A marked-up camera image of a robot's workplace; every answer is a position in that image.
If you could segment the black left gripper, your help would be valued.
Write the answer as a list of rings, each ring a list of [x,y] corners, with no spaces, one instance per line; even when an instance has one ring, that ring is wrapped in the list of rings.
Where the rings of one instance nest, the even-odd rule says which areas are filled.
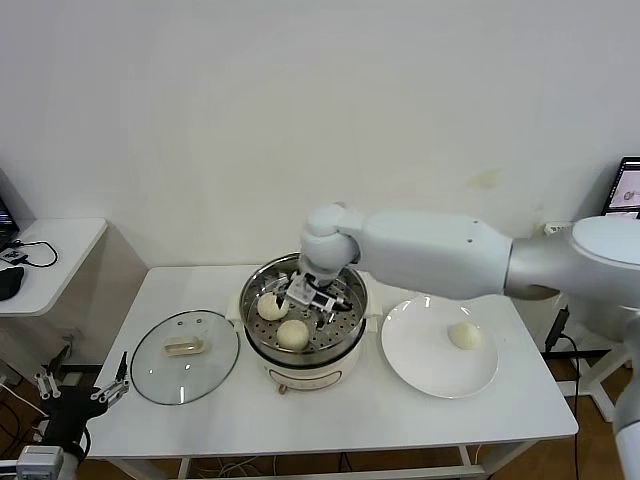
[[[99,401],[117,401],[129,390],[127,352],[121,356],[114,380],[101,388],[62,388],[56,374],[68,357],[63,347],[42,371],[35,374],[41,399],[47,400],[48,440],[80,440],[89,420],[105,413]]]

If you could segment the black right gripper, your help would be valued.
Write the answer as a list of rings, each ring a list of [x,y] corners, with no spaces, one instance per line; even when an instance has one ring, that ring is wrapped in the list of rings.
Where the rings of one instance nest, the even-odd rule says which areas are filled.
[[[311,305],[321,310],[316,315],[315,328],[322,330],[324,327],[331,325],[336,320],[334,311],[348,311],[349,301],[343,295],[333,294],[326,289],[316,287],[310,284],[314,293]],[[287,313],[289,310],[289,301],[282,296],[275,296],[274,303],[278,313]]]

